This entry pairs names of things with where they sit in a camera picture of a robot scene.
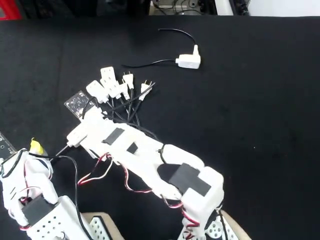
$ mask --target black cable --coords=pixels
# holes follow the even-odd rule
[[[132,101],[132,98],[134,97],[134,90],[133,89],[130,89],[130,100]],[[131,114],[131,110],[132,110],[132,104],[133,102],[130,102],[130,105],[129,105],[129,110],[128,110],[128,121],[129,121],[129,118],[130,118],[130,114]]]
[[[159,138],[157,137],[157,135],[155,135],[152,131],[149,131],[148,129],[142,127],[142,126],[138,126],[137,124],[135,123],[130,123],[130,122],[127,122],[127,121],[122,121],[121,119],[118,119],[116,117],[112,117],[110,115],[107,115],[107,114],[103,114],[106,118],[110,119],[110,120],[113,120],[113,121],[117,121],[121,124],[128,124],[129,126],[132,126],[132,127],[135,127],[136,129],[140,130],[141,132],[144,132],[145,134],[148,134],[151,138],[153,138],[154,140],[157,140],[158,142],[161,142],[159,140]]]
[[[182,12],[186,12],[186,11],[188,11],[188,10],[182,10],[182,11],[177,12],[177,13],[182,13]],[[187,33],[187,32],[185,32],[183,30],[176,29],[176,28],[159,28],[158,31],[176,31],[176,32],[179,32],[179,33],[183,33],[183,34],[187,35],[189,38],[191,38],[193,40],[194,45],[197,45],[197,42],[196,42],[195,38],[190,33]]]
[[[150,89],[153,88],[153,86],[155,85],[156,83],[152,83],[146,90],[144,90],[143,92],[141,92],[138,96],[135,96],[134,98],[132,98],[132,100],[128,100],[127,102],[125,102],[124,104],[121,104],[119,106],[116,106],[115,108],[113,108],[112,110],[117,110],[117,109],[120,109],[122,108],[123,106],[126,106],[128,104],[130,104],[131,102],[137,100],[140,96],[142,96],[143,94],[145,94],[146,92],[148,92]]]
[[[74,169],[75,169],[75,174],[74,174],[75,175],[75,177],[74,177],[74,205],[75,205],[75,209],[76,209],[76,214],[77,214],[79,223],[80,223],[80,225],[82,227],[82,230],[84,231],[84,233],[86,234],[86,236],[90,240],[93,240],[92,237],[90,236],[89,232],[87,231],[87,229],[86,229],[86,227],[84,225],[84,222],[82,221],[81,214],[80,214],[80,211],[79,211],[79,206],[78,206],[78,178],[79,177],[78,177],[78,165],[77,165],[76,160],[74,160],[70,156],[64,156],[64,155],[60,155],[60,156],[45,156],[45,155],[33,154],[33,153],[30,153],[30,152],[29,152],[29,155],[37,157],[37,158],[46,158],[46,159],[63,159],[63,158],[66,158],[66,159],[69,159],[73,163]]]
[[[153,5],[157,5],[160,9],[162,10],[170,10],[170,9],[173,9],[175,8],[175,4],[177,4],[177,1],[173,1],[172,2],[172,6],[171,7],[160,7],[157,3],[153,2]]]
[[[125,102],[120,98],[120,103],[121,104],[125,104]],[[129,118],[129,116],[130,116],[130,112],[129,112],[129,110],[127,110],[127,108],[126,108],[126,106],[124,106],[124,109],[125,109],[125,111],[128,113],[128,118]],[[139,119],[139,117],[138,117],[138,114],[135,114],[135,120],[136,120],[136,124],[138,125],[138,126],[140,126],[140,119]]]
[[[18,165],[18,163],[19,163],[19,161],[20,161],[20,159],[21,159],[21,157],[22,157],[22,154],[23,154],[25,151],[27,151],[27,150],[26,150],[26,149],[22,149],[22,150],[18,153],[18,156],[16,157],[16,160],[15,160],[13,166],[11,167],[11,169],[8,171],[8,173],[7,173],[6,175],[4,175],[5,170],[4,170],[4,165],[2,164],[2,167],[1,167],[1,172],[2,172],[2,173],[1,173],[1,177],[2,177],[2,179],[5,179],[5,178],[9,177],[9,176],[12,174],[12,172],[15,170],[16,166]]]
[[[140,105],[141,105],[141,100],[139,100],[138,101],[138,103],[137,103],[137,105],[136,105],[136,107],[135,107],[135,110],[133,111],[133,113],[132,113],[132,115],[129,117],[129,119],[128,119],[128,122],[130,123],[131,122],[131,120],[134,118],[134,116],[136,115],[136,113],[137,113],[137,111],[138,111],[138,109],[139,109],[139,107],[140,107]]]
[[[92,100],[95,100],[94,104],[96,107],[98,106],[98,100],[94,96],[90,97],[89,100],[84,105],[84,108],[82,110],[82,119],[85,119],[85,114],[87,112],[87,108],[89,106],[89,103],[92,102]]]
[[[183,5],[184,5],[185,1],[187,1],[187,0],[182,0],[181,1],[181,4],[180,4],[181,5],[181,10],[184,10],[184,6]]]
[[[225,240],[228,240],[227,229],[226,229],[225,221],[224,221],[224,218],[222,216],[221,210],[219,210],[219,216],[221,218],[221,223],[222,223],[222,227],[223,227],[223,231],[224,231]]]
[[[154,64],[158,64],[158,63],[162,63],[162,62],[174,62],[174,63],[175,63],[176,60],[174,60],[174,59],[162,59],[162,60],[154,61],[154,62],[152,62],[152,63],[148,63],[148,64],[145,64],[145,65],[132,66],[132,65],[122,64],[121,66],[122,66],[122,67],[125,67],[125,68],[137,69],[137,68],[148,67],[148,66],[151,66],[151,65],[154,65]]]
[[[112,109],[112,114],[115,113],[115,115],[117,115],[118,118],[120,118],[122,121],[125,121],[125,119],[120,115],[120,113],[118,113],[117,111],[114,110],[115,108],[110,104],[109,101],[107,101],[107,104]]]
[[[195,10],[195,9],[187,9],[187,10],[177,11],[176,14],[180,14],[180,13],[184,13],[184,12],[197,12],[198,14],[204,15],[203,12],[200,12],[200,11]]]
[[[115,108],[115,102],[114,102],[113,98],[111,98],[111,105],[112,105],[112,108]],[[114,116],[115,116],[115,111],[112,110],[112,117],[114,117]]]
[[[162,145],[162,147],[158,150],[158,153],[160,154],[160,158],[164,164],[167,164],[166,160],[164,159],[163,153],[165,149],[165,144]]]
[[[153,5],[154,5],[154,7],[155,7],[156,9],[158,9],[160,12],[162,12],[163,15],[167,15],[166,12],[164,11],[164,10],[167,10],[167,9],[163,9],[163,8],[159,7],[159,5],[157,5],[157,4],[155,4],[155,3],[153,3]]]

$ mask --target white plastic bracket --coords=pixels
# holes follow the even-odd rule
[[[93,231],[93,238],[95,240],[110,240],[107,230],[105,229],[105,225],[103,224],[100,217],[93,217],[90,222],[90,227]]]

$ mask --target black cloth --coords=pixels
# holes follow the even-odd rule
[[[78,120],[64,102],[100,68],[147,64],[191,53],[198,70],[170,62],[131,69],[137,88],[156,82],[141,104],[143,127],[199,156],[224,176],[223,208],[253,239],[318,237],[320,18],[154,16],[0,22],[0,131],[17,148],[36,137],[54,154]],[[80,175],[95,164],[70,150]],[[74,195],[74,168],[54,165],[60,195]],[[144,188],[133,174],[132,188]],[[81,212],[111,215],[125,239],[176,239],[178,209],[128,192],[121,167],[79,190]],[[1,207],[5,239],[24,239]]]

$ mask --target robotic arm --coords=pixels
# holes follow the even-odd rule
[[[74,106],[82,98],[87,97],[79,92],[65,104],[80,120],[67,136],[69,147],[82,146],[92,158],[107,153],[111,157],[106,161],[121,165],[126,175],[130,170],[150,188],[138,192],[153,192],[169,207],[181,208],[184,218],[179,240],[226,239],[224,228],[228,228],[228,236],[237,239],[227,221],[221,222],[218,214],[224,198],[224,178],[220,173],[183,149],[164,145],[125,123],[104,118],[102,110],[94,105],[82,118],[83,108],[70,107],[70,103]],[[169,205],[167,200],[179,203]]]
[[[106,74],[106,69],[103,69],[101,73]],[[87,87],[99,103],[108,101],[106,93],[119,86],[114,72],[107,81],[112,81],[109,84],[112,88],[108,90],[95,82],[90,84],[91,88]],[[65,106],[80,120],[68,134],[67,146],[82,146],[93,159],[98,158],[97,164],[109,161],[110,167],[113,163],[121,165],[128,190],[153,192],[168,207],[181,208],[183,227],[178,240],[238,239],[220,212],[224,199],[224,178],[220,173],[181,148],[163,144],[130,124],[115,123],[106,118],[106,113],[82,91],[70,98]],[[0,135],[0,139],[4,142],[3,136]],[[99,240],[93,222],[88,224],[83,219],[77,205],[67,196],[58,197],[50,181],[53,174],[51,163],[38,142],[32,140],[30,151],[22,149],[14,154],[10,144],[7,144],[7,149],[10,156],[3,158],[0,164],[3,201],[8,214],[22,231],[32,239]],[[131,189],[128,185],[129,170],[139,176],[149,189]],[[87,176],[78,185],[93,179],[85,180]],[[169,204],[168,200],[177,203]],[[110,238],[105,234],[103,239]]]

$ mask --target white power adapter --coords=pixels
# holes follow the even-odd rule
[[[115,70],[112,66],[104,67],[100,69],[102,86],[109,91],[111,98],[121,98],[121,88],[116,79]]]
[[[175,59],[175,63],[181,68],[198,69],[201,63],[198,45],[194,45],[193,54],[180,54],[179,58]]]
[[[92,97],[95,97],[100,104],[106,103],[109,100],[108,90],[97,80],[92,81],[85,89]]]

